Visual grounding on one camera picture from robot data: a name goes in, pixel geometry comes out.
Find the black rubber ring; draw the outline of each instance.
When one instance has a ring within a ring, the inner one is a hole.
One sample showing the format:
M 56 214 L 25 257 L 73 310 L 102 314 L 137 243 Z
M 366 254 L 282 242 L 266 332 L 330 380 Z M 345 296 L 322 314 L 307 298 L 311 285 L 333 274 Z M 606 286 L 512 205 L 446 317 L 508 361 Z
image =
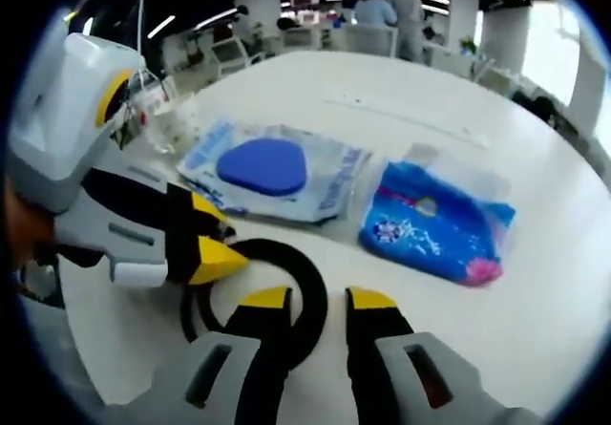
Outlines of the black rubber ring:
M 297 248 L 269 239 L 235 242 L 231 248 L 251 261 L 263 261 L 284 269 L 302 292 L 302 312 L 293 325 L 288 341 L 288 368 L 299 366 L 312 353 L 325 328 L 328 298 L 325 281 L 318 268 Z M 200 317 L 210 331 L 224 332 L 210 305 L 214 283 L 191 287 Z

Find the desk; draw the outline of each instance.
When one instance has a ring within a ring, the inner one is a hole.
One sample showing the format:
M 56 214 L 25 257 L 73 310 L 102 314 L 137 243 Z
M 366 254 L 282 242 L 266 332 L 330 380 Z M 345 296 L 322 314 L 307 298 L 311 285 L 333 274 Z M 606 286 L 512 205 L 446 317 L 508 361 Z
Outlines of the desk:
M 326 102 L 338 92 L 378 96 L 407 116 L 481 131 L 490 146 Z M 587 163 L 542 121 L 467 80 L 354 53 L 281 55 L 196 96 L 202 121 L 228 116 L 283 122 L 391 159 L 399 159 L 413 142 L 432 143 L 494 169 L 512 185 L 517 242 L 505 258 L 506 274 L 484 289 L 374 258 L 354 245 L 236 222 L 243 238 L 276 239 L 301 249 L 327 283 L 326 329 L 315 352 L 285 383 L 279 424 L 357 423 L 346 374 L 343 292 L 348 285 L 392 296 L 416 330 L 433 332 L 478 367 L 485 390 L 508 407 L 549 414 L 576 387 L 609 322 L 611 196 Z M 154 368 L 185 346 L 176 288 L 114 287 L 105 264 L 82 270 L 62 261 L 61 279 L 75 343 L 107 403 L 126 403 L 144 392 Z M 213 308 L 224 320 L 247 292 L 282 283 L 290 283 L 282 272 L 252 265 L 215 287 Z

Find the blue sponge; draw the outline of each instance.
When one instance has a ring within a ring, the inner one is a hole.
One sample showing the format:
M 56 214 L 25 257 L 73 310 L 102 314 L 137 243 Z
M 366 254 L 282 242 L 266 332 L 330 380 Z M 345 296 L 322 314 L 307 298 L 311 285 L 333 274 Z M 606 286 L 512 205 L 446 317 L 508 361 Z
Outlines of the blue sponge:
M 306 185 L 306 157 L 290 141 L 257 138 L 222 155 L 217 174 L 223 181 L 266 196 L 286 196 Z

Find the blue packaged item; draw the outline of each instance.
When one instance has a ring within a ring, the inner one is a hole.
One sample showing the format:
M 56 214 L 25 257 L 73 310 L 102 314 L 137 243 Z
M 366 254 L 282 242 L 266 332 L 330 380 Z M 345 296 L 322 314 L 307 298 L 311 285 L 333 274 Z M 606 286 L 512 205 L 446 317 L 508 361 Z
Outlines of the blue packaged item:
M 515 210 L 481 202 L 408 162 L 390 163 L 359 233 L 370 252 L 469 286 L 502 274 L 498 240 Z

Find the yellow ring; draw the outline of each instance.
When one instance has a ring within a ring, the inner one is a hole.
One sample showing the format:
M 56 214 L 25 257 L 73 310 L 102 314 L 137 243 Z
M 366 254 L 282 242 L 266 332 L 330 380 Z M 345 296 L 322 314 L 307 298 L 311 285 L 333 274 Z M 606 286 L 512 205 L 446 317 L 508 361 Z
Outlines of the yellow ring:
M 132 76 L 132 71 L 124 70 L 120 74 L 118 74 L 115 79 L 111 82 L 110 86 L 106 90 L 106 94 L 102 98 L 102 101 L 97 107 L 97 115 L 95 116 L 95 127 L 102 127 L 106 121 L 106 111 L 108 110 L 108 105 L 111 103 L 113 96 L 116 93 L 116 90 L 128 79 Z

